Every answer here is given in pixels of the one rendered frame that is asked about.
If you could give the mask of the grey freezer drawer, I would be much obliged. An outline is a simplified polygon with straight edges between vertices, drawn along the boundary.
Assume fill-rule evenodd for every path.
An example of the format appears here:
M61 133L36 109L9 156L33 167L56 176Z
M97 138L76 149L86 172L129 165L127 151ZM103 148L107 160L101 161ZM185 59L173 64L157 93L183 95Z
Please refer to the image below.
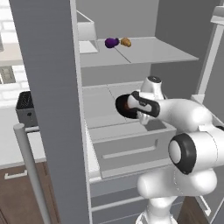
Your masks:
M90 195L93 224L134 224L148 203L137 191L137 177L91 183Z

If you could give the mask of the purple eggplant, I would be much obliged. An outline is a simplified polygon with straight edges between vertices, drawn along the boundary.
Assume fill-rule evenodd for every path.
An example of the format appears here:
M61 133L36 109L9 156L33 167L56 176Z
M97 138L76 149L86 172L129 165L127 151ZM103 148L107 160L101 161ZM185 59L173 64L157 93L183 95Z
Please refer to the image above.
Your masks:
M120 40L118 38L107 38L105 40L105 46L107 48L114 48L115 46L118 46L120 43Z

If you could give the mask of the black toaster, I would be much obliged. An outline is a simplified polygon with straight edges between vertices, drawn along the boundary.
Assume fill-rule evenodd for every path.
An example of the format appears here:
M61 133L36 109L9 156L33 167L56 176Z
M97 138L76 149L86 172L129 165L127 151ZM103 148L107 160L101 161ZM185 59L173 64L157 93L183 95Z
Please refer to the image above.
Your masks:
M30 91L24 91L19 94L16 105L17 118L26 128L38 125L32 95Z

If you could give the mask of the grey fridge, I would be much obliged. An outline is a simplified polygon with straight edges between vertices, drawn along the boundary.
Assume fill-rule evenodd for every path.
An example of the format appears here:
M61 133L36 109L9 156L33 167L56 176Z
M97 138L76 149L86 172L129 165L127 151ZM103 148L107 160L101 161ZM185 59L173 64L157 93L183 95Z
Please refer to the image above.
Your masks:
M84 87L143 81L156 75L169 98L195 93L222 0L76 0L78 11L94 21L97 43L107 38L155 37L198 58L193 61L82 67Z

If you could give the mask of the grey fridge drawer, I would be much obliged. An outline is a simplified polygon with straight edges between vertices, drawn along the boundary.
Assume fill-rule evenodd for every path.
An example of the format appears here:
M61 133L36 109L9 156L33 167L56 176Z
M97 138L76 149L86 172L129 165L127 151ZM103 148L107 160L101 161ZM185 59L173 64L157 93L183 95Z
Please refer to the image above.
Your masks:
M166 122L126 122L89 130L103 179L169 165L176 129Z

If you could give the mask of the grey fridge shelf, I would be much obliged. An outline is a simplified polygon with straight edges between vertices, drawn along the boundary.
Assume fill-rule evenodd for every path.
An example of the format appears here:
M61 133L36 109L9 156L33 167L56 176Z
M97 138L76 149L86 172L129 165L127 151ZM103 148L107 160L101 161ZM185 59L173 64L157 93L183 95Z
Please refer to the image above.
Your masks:
M87 126L92 129L131 123L131 119L116 111L116 98L138 90L142 84L141 81L134 81L84 87L82 95Z
M155 37L131 38L131 47L118 45L108 49L98 40L99 52L83 53L81 67L103 67L140 63L166 63L198 60L197 57Z

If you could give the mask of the black bowl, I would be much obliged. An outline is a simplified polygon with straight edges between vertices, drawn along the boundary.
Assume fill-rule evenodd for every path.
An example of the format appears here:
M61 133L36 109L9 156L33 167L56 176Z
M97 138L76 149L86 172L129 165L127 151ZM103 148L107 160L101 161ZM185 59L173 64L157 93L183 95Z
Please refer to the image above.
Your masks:
M129 119L137 119L137 109L136 108L131 108L129 105L129 110L126 110L124 108L124 103L128 102L129 95L128 94L122 94L118 96L115 99L115 108L116 111L123 117L129 118Z

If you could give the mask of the white door bin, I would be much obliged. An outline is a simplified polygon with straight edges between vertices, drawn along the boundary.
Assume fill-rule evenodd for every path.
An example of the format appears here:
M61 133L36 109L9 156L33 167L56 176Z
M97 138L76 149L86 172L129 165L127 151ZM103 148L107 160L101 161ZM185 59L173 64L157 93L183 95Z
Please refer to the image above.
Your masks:
M99 46L97 43L95 22L78 10L76 13L80 53L98 53Z

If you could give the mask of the brown cupboard drawer front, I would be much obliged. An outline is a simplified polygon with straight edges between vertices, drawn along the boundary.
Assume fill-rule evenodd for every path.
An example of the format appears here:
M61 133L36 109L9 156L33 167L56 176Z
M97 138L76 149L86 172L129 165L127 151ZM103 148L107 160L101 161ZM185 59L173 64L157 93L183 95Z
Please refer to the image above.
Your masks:
M38 176L44 191L52 224L60 224L60 216L46 162L37 163ZM0 224L44 224L29 176L4 179L4 174L23 172L17 166L0 170Z

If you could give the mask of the grey fridge door with bins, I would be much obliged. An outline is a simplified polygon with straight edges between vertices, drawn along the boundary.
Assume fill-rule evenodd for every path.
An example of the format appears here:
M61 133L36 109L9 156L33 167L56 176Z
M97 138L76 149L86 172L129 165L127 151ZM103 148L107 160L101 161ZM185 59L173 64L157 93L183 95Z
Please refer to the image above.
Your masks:
M224 0L213 10L211 23L213 34L206 53L196 95L213 113L213 124L224 127ZM224 166L215 169L218 184L216 189L197 198L209 224L222 224L224 218Z

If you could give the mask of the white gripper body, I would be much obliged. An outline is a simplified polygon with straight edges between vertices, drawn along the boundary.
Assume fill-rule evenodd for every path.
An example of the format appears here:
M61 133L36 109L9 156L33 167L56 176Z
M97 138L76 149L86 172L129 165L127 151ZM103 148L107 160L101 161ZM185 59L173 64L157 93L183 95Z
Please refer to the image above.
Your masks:
M151 117L149 115L142 113L140 111L137 112L137 116L138 116L139 122L142 125L147 125L149 120L151 119Z

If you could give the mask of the window with white frame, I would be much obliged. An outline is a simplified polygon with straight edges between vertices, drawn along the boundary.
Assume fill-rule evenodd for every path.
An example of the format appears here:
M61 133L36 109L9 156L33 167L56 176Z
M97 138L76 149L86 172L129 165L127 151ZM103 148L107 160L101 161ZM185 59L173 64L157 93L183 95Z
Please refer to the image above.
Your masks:
M15 83L15 76L11 66L1 66L0 74L2 77L3 84Z

